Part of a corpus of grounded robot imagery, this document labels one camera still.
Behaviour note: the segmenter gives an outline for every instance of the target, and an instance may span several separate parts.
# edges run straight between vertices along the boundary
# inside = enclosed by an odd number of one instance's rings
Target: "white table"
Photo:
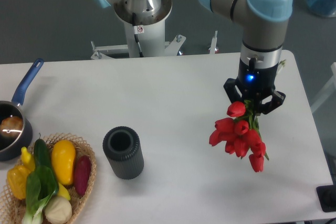
[[[248,157],[208,144],[226,117],[223,89],[239,54],[47,62],[23,110],[38,133],[72,133],[96,153],[97,178],[77,223],[273,223],[328,219],[316,187],[332,184],[294,56],[277,77],[283,106],[259,118],[270,161],[255,173]],[[30,64],[0,65],[1,99],[10,100]],[[145,167],[117,178],[102,150],[112,128],[139,135]],[[15,161],[0,163],[0,185]]]

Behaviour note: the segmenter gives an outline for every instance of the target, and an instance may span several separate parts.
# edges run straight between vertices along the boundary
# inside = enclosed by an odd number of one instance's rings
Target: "wicker basket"
[[[82,208],[85,205],[86,200],[88,199],[93,183],[95,182],[94,179],[96,178],[96,158],[94,157],[95,153],[93,152],[90,145],[83,140],[82,137],[78,137],[76,135],[64,134],[64,133],[57,133],[55,135],[50,135],[48,137],[43,137],[43,140],[46,141],[48,148],[50,151],[54,147],[58,141],[62,139],[70,140],[76,149],[76,160],[78,160],[83,155],[88,155],[91,160],[91,174],[88,181],[88,188],[85,192],[84,196],[79,196],[75,190],[74,186],[66,186],[70,193],[70,203],[72,206],[72,216],[67,224],[73,223],[79,213],[81,212]],[[30,146],[28,151],[33,153],[33,147]],[[6,181],[6,185],[4,186],[4,190],[0,194],[0,223],[2,224],[14,224],[14,223],[21,223],[23,216],[26,210],[26,203],[25,200],[19,200],[14,197],[8,182]],[[44,217],[43,223],[50,223]]]

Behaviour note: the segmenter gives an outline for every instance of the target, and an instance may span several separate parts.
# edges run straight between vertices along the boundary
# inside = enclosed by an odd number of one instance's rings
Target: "yellow bell pepper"
[[[62,185],[71,185],[76,158],[76,150],[69,140],[60,140],[52,149],[51,165],[58,182]]]
[[[21,161],[31,172],[35,170],[34,157],[27,151],[26,147],[21,148]]]
[[[26,198],[26,183],[30,170],[24,165],[17,165],[7,172],[7,181],[13,195],[18,199]]]

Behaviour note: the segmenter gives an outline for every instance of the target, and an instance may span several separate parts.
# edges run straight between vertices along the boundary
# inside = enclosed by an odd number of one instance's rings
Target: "black cylinder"
[[[133,179],[143,170],[143,156],[137,133],[126,126],[111,129],[103,141],[104,153],[117,177]]]

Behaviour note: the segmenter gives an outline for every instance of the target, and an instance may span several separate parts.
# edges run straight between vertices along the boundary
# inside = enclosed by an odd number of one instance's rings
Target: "small pot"
[[[33,138],[32,125],[26,119],[20,106],[24,102],[27,88],[42,67],[44,61],[37,59],[19,86],[12,101],[0,101],[0,161],[13,159],[21,154],[22,147],[28,147]]]

